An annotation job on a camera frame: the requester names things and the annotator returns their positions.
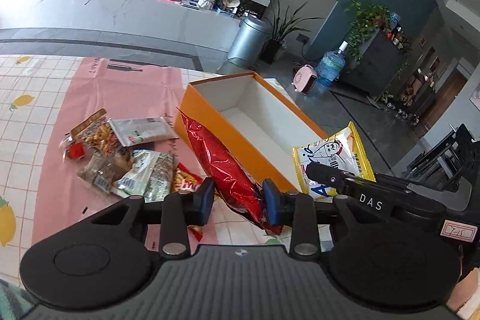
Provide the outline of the clear candy packet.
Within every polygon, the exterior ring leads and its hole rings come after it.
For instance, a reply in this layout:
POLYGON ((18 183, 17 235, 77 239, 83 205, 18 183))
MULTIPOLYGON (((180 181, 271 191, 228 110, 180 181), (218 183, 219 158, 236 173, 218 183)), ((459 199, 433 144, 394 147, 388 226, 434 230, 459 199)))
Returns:
POLYGON ((113 183, 112 192, 117 196, 142 196, 145 202, 162 202, 173 182, 175 155, 147 149, 132 152, 133 165, 113 183))

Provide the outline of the pink small heater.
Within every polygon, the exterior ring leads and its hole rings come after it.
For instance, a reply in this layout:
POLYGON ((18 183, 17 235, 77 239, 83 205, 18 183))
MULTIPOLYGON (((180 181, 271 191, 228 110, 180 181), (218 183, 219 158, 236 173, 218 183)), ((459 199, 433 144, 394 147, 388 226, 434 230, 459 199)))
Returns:
POLYGON ((317 72, 310 65, 303 65, 296 72, 292 85, 295 88, 295 92, 309 94, 317 81, 317 72))

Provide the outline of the white tv console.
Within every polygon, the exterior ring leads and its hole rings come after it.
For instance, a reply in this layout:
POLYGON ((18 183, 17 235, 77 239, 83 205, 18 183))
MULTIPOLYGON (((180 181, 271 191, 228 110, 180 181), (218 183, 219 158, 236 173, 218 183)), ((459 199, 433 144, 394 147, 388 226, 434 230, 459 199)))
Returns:
POLYGON ((227 51, 239 19, 165 0, 1 0, 2 28, 67 28, 174 40, 227 51))

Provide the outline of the small red snack packet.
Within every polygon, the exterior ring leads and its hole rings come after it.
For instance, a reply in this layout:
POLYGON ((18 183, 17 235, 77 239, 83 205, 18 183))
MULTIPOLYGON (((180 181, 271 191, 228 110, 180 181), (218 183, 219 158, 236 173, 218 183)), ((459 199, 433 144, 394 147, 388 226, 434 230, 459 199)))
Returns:
POLYGON ((59 147, 63 150, 63 159, 78 161, 86 156, 86 145, 81 141, 74 141, 70 136, 64 138, 59 147))

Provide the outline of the lemon pattern tablecloth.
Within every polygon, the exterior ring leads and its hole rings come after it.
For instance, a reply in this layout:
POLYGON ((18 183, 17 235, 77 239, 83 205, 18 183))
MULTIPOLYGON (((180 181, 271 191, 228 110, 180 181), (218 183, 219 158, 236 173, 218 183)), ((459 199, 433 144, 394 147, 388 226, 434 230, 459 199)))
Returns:
POLYGON ((174 121, 204 71, 104 58, 1 57, 1 279, 20 285, 20 261, 39 240, 116 202, 77 175, 61 141, 99 109, 114 118, 174 121))

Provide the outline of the pink paper mat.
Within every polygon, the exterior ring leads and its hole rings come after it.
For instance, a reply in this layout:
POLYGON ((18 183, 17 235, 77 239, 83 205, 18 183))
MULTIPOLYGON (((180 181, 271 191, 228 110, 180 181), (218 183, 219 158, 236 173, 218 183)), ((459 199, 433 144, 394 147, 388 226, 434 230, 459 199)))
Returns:
POLYGON ((186 73, 85 58, 56 117, 37 186, 32 239, 41 241, 131 195, 161 200, 177 169, 202 169, 173 130, 186 73))

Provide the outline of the potted floor plant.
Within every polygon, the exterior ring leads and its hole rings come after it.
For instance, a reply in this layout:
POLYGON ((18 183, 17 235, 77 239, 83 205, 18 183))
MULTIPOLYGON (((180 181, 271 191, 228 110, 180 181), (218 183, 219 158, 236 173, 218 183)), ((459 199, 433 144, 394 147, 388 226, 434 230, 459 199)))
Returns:
POLYGON ((308 1, 301 4, 294 11, 290 11, 290 6, 282 9, 280 0, 269 0, 271 15, 270 17, 265 16, 264 21, 270 27, 271 32, 260 52, 259 59, 261 61, 272 64, 290 34, 293 32, 309 32, 308 28, 301 26, 302 23, 322 19, 322 17, 318 16, 301 16, 300 12, 307 4, 308 1))

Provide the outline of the orange chips packet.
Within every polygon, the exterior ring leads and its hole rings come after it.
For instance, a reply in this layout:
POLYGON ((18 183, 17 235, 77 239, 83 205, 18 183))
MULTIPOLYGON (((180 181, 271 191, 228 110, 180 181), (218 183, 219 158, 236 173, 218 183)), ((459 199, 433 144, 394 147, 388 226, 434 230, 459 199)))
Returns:
MULTIPOLYGON (((172 193, 178 192, 190 192, 194 193, 197 191, 199 186, 202 184, 203 179, 196 175, 195 173, 191 172, 181 163, 178 163, 172 177, 172 193)), ((203 229, 202 227, 189 225, 188 230, 193 235, 193 238, 196 241, 200 242, 203 238, 203 229)))

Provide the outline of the orange cardboard box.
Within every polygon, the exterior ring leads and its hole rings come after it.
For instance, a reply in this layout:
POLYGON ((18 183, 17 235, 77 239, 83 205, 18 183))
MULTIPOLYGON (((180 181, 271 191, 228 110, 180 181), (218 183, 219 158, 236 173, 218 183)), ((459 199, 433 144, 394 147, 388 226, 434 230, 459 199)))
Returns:
POLYGON ((255 72, 189 83, 179 112, 214 134, 258 182, 299 191, 292 150, 325 139, 290 97, 255 72))

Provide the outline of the peanut snack packet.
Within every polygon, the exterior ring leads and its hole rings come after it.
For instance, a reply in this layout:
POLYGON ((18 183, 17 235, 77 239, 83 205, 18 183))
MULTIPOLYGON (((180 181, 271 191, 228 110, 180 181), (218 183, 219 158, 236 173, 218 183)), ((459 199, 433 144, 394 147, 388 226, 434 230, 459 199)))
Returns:
POLYGON ((106 112, 105 109, 97 110, 75 126, 70 134, 73 141, 80 142, 104 156, 112 157, 122 146, 108 122, 106 112))

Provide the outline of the red foil snack bag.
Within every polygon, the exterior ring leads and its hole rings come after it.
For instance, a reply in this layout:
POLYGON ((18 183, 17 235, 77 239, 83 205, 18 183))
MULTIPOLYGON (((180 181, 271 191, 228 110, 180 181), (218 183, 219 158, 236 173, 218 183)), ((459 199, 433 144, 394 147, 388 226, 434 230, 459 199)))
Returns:
POLYGON ((263 194, 256 181, 205 126, 183 112, 180 115, 195 157, 206 175, 214 180, 216 191, 227 207, 256 227, 274 235, 281 234, 281 226, 268 222, 263 194))

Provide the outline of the hanging green vine plant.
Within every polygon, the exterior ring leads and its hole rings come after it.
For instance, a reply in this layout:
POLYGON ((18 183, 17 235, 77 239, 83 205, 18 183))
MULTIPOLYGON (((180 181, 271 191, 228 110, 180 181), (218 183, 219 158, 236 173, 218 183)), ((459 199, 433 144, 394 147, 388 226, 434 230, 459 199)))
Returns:
POLYGON ((377 29, 383 30, 388 25, 390 10, 382 4, 346 0, 344 11, 354 13, 354 20, 346 35, 347 53, 352 60, 360 62, 363 57, 360 47, 370 40, 377 29))

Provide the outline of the brown seed snack packet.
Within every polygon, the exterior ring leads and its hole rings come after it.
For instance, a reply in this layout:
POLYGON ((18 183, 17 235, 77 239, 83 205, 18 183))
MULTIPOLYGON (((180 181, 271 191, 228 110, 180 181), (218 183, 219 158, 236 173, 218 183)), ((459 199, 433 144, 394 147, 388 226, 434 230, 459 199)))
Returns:
POLYGON ((109 194, 114 182, 121 179, 132 165, 133 158, 128 149, 122 149, 112 156, 94 153, 88 164, 77 172, 77 176, 101 193, 109 194))

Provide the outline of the silver white snack pouch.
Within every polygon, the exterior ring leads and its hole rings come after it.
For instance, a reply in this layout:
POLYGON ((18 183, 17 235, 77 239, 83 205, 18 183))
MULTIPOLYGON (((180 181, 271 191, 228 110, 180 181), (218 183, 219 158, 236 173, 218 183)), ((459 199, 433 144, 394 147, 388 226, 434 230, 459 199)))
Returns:
POLYGON ((163 117, 157 118, 109 118, 114 133, 123 147, 133 147, 154 141, 178 138, 163 117))

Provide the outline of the yellow white snack bag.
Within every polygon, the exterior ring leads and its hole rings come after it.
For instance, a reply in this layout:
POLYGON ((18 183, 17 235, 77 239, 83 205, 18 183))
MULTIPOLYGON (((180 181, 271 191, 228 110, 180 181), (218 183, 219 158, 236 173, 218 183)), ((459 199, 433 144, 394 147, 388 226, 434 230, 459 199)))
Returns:
POLYGON ((353 122, 331 137, 292 149, 295 173, 303 193, 315 200, 336 196, 337 191, 327 183, 319 183, 307 176, 309 163, 347 171, 360 179, 376 181, 360 134, 353 122))

